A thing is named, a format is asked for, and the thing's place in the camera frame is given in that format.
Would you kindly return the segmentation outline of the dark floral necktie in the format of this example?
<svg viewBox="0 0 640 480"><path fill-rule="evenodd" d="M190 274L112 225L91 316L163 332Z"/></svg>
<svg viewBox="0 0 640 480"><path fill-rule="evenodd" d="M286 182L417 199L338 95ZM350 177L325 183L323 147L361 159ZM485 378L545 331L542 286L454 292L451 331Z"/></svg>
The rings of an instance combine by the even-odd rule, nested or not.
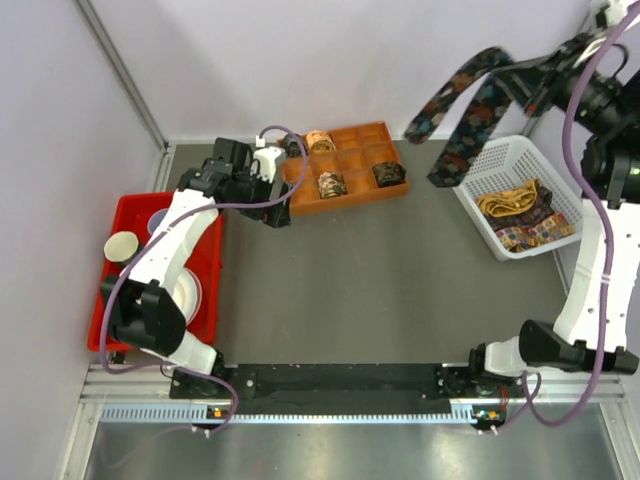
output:
<svg viewBox="0 0 640 480"><path fill-rule="evenodd" d="M411 143L428 140L461 94L474 83L481 83L430 170L429 181L438 188L459 185L510 105L516 102L526 115L536 114L554 78L548 58L517 62L497 46L466 61L427 101L404 132L404 138Z"/></svg>

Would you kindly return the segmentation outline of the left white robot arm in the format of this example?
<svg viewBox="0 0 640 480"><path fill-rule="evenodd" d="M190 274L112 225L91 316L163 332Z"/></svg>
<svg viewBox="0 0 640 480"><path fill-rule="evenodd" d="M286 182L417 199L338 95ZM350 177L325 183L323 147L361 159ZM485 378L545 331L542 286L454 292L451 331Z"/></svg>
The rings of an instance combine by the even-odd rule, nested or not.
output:
<svg viewBox="0 0 640 480"><path fill-rule="evenodd" d="M188 331L172 294L222 210L236 209L272 228L289 225L292 189L279 171L285 158L280 147L217 139L202 166L182 174L167 213L141 252L102 282L101 337L193 372L192 384L205 396L220 394L227 382L222 356Z"/></svg>

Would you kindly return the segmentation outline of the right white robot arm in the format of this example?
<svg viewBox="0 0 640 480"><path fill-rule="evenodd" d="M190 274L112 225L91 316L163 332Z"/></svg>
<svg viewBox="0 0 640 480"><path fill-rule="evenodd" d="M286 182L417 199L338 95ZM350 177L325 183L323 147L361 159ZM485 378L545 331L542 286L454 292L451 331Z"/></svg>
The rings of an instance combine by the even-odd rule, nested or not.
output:
<svg viewBox="0 0 640 480"><path fill-rule="evenodd" d="M516 337L471 351L466 380L478 395L525 370L633 375L639 367L626 337L639 268L639 78L621 84L597 72L614 43L582 33L547 57L498 72L532 114L558 107L567 126L591 136L581 162L568 163L582 193L582 234L566 303L554 322L527 320Z"/></svg>

